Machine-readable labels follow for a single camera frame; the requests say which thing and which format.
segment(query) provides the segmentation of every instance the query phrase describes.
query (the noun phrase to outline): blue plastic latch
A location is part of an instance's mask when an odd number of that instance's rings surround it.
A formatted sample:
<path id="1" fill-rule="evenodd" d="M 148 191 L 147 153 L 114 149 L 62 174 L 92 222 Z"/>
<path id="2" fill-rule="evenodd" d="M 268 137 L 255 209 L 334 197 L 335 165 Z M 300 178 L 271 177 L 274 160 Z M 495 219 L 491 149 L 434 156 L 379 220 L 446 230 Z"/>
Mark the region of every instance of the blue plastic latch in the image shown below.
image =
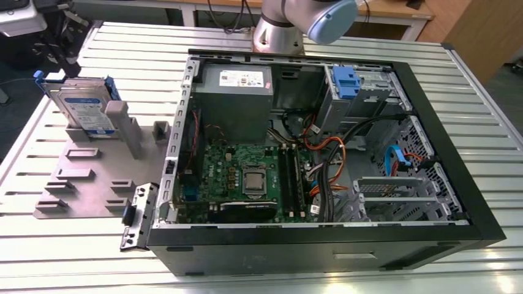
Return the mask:
<path id="1" fill-rule="evenodd" d="M 356 76 L 354 68 L 350 66 L 334 66 L 332 77 L 339 89 L 340 99 L 355 99 L 360 91 L 360 78 Z"/>
<path id="2" fill-rule="evenodd" d="M 183 195 L 186 196 L 186 201 L 198 201 L 198 196 L 199 196 L 198 186 L 184 186 Z"/>

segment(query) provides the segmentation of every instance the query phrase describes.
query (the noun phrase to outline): power supply label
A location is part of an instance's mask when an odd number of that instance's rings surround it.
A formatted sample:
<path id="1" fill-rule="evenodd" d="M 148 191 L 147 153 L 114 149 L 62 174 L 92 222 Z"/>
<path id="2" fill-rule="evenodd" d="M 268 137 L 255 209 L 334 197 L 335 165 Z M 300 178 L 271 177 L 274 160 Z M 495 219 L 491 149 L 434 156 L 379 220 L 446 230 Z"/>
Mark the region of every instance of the power supply label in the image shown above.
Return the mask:
<path id="1" fill-rule="evenodd" d="M 103 113 L 103 103 L 98 98 L 66 98 L 71 115 L 88 134 L 110 135 L 115 133 L 114 124 Z"/>
<path id="2" fill-rule="evenodd" d="M 263 88 L 263 72 L 223 70 L 220 72 L 220 86 Z"/>

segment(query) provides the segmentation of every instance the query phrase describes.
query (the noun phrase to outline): blue drive bracket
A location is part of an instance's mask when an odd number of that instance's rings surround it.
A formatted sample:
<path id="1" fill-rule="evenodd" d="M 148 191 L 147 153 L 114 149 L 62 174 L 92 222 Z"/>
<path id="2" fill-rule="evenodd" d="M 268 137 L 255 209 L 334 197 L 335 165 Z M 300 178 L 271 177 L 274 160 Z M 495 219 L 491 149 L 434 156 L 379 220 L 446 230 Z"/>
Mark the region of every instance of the blue drive bracket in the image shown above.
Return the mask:
<path id="1" fill-rule="evenodd" d="M 334 66 L 332 78 L 339 90 L 340 99 L 352 100 L 360 91 L 360 78 L 351 66 Z"/>
<path id="2" fill-rule="evenodd" d="M 385 152 L 385 158 L 383 158 L 385 173 L 387 176 L 390 176 L 391 172 L 393 172 L 393 170 L 391 170 L 391 157 L 393 157 L 393 155 L 395 155 L 398 158 L 398 170 L 401 172 L 406 172 L 407 169 L 410 169 L 413 167 L 413 163 L 403 156 L 402 148 L 398 145 L 391 145 L 387 148 L 387 151 Z"/>

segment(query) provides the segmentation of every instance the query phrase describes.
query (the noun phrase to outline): black side panel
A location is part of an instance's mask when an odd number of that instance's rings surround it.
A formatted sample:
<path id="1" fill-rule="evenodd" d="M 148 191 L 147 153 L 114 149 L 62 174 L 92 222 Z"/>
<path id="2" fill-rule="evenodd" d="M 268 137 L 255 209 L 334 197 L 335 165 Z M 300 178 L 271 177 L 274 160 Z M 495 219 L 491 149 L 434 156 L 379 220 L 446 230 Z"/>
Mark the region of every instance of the black side panel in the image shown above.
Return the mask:
<path id="1" fill-rule="evenodd" d="M 415 74 L 407 63 L 395 62 L 394 69 L 471 222 L 478 227 L 483 239 L 503 240 L 506 234 L 475 185 Z"/>

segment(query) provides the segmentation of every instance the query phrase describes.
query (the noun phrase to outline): expansion slot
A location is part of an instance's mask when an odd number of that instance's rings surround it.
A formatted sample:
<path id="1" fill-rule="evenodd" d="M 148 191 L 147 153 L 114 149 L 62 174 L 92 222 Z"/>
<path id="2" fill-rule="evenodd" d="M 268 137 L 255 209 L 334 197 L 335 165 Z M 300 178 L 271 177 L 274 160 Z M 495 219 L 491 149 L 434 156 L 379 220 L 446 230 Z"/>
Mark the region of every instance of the expansion slot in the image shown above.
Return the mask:
<path id="1" fill-rule="evenodd" d="M 304 217 L 303 182 L 300 172 L 299 150 L 296 145 L 282 145 L 278 151 L 279 182 L 284 213 Z"/>
<path id="2" fill-rule="evenodd" d="M 288 159 L 292 161 L 291 165 L 291 177 L 292 177 L 292 189 L 294 189 L 294 205 L 300 212 L 300 217 L 304 217 L 304 199 L 303 199 L 303 182 L 302 182 L 302 170 L 300 170 L 300 159 L 298 146 L 292 144 L 288 149 Z"/>
<path id="3" fill-rule="evenodd" d="M 279 172 L 279 185 L 282 190 L 282 205 L 283 211 L 288 216 L 295 215 L 295 202 L 292 200 L 292 177 L 290 176 L 288 167 L 290 163 L 287 161 L 287 146 L 282 145 L 278 149 L 278 172 Z"/>

